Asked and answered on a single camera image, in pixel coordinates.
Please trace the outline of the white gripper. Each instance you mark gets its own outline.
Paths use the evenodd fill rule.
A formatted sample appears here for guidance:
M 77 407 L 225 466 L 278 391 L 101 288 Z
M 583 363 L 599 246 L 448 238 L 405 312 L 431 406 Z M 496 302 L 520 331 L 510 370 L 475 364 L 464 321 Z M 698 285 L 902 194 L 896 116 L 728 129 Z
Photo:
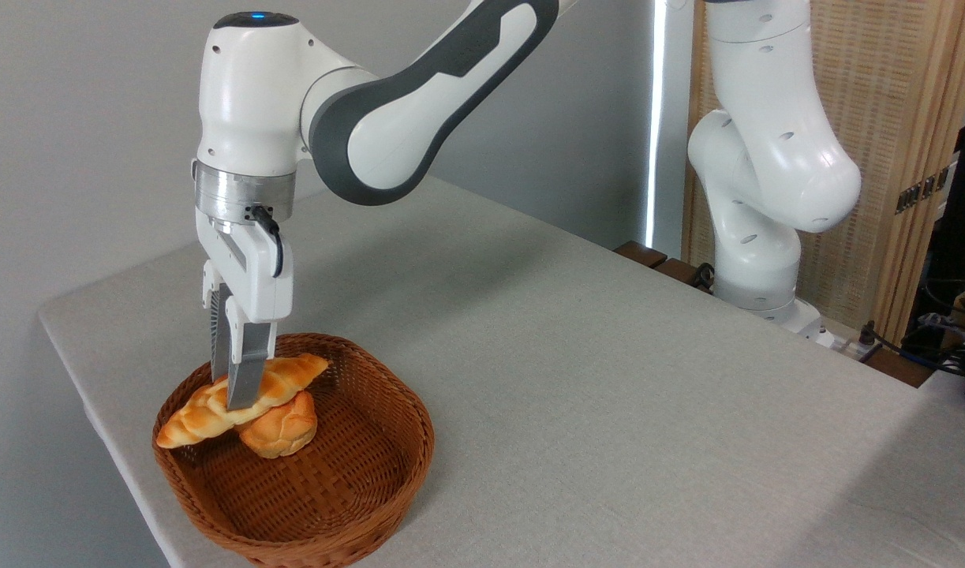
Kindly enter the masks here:
M 211 259 L 202 266 L 211 381 L 227 374 L 227 409 L 248 409 L 259 397 L 265 362 L 275 355 L 277 320 L 294 306 L 294 255 L 283 240 L 282 270 L 275 277 L 276 240 L 258 224 L 233 224 L 224 234 L 195 210 L 195 229 Z

